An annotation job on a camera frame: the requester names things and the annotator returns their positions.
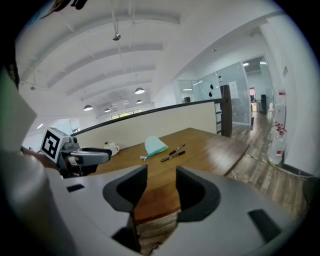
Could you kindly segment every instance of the light blue cloth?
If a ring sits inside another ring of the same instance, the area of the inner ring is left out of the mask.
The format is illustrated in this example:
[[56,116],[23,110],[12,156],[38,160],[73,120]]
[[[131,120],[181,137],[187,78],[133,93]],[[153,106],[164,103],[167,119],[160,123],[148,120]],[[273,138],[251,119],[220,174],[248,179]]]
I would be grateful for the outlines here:
[[156,136],[147,137],[144,142],[144,147],[145,147],[145,150],[148,154],[146,156],[140,156],[140,159],[144,159],[144,160],[154,156],[155,154],[158,154],[162,151],[165,151],[168,148],[168,146],[166,144],[164,144]]

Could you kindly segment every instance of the wooden floor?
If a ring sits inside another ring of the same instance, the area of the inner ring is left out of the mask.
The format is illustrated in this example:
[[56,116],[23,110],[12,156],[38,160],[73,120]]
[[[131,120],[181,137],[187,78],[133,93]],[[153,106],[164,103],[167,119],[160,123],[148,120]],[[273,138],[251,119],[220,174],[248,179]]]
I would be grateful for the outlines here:
[[[254,125],[233,125],[232,138],[250,144],[247,154],[262,160],[268,160],[267,150],[272,126],[271,118],[253,113]],[[306,201],[302,193],[304,178],[284,172],[267,163],[244,156],[233,169],[231,179],[250,184],[261,193],[286,209],[295,218],[306,212]],[[177,213],[137,226],[140,235],[141,253],[149,255],[156,245],[160,245],[170,236],[176,227]]]

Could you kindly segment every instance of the white mug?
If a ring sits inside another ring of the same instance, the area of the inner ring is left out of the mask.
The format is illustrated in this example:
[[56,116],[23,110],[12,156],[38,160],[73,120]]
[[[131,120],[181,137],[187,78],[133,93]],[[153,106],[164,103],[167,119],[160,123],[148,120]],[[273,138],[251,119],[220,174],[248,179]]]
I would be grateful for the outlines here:
[[120,150],[120,147],[117,146],[116,143],[114,143],[114,142],[110,142],[110,143],[106,142],[106,143],[104,143],[104,144],[105,144],[104,148],[105,148],[106,150],[111,150],[111,151],[112,151],[112,155],[111,155],[112,157],[113,157],[114,155],[116,155],[116,154],[119,152],[119,150]]

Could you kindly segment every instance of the wooden table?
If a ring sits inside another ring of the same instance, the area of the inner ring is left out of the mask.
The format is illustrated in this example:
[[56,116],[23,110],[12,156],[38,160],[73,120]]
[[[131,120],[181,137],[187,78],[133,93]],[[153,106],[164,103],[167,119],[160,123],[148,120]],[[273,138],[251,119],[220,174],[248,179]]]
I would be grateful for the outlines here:
[[[243,141],[193,128],[160,139],[169,147],[166,151],[143,161],[140,157],[147,155],[144,143],[127,147],[121,149],[109,162],[100,164],[94,173],[97,175],[135,165],[148,165],[147,187],[134,209],[134,218],[138,223],[154,220],[180,209],[176,189],[176,166],[226,176],[249,147]],[[185,154],[160,162],[182,144],[185,144],[185,147],[180,151],[185,150]]]

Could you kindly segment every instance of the pen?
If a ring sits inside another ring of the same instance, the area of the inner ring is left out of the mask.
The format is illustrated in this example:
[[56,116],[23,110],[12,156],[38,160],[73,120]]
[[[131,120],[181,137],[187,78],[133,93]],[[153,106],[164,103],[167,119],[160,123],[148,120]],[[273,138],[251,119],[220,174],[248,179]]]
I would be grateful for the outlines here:
[[184,154],[184,153],[186,153],[186,151],[181,151],[181,152],[179,152],[178,154],[175,154],[175,155],[173,155],[173,156],[169,156],[169,157],[167,157],[167,158],[165,158],[165,159],[162,159],[160,162],[167,161],[167,160],[169,160],[169,159],[171,159],[171,158],[175,158],[175,157],[180,156],[180,155],[182,155],[182,154]]
[[170,152],[169,155],[171,156],[172,154],[174,154],[175,152],[177,152],[179,149],[182,149],[186,144],[183,144],[182,146],[176,148],[174,151]]

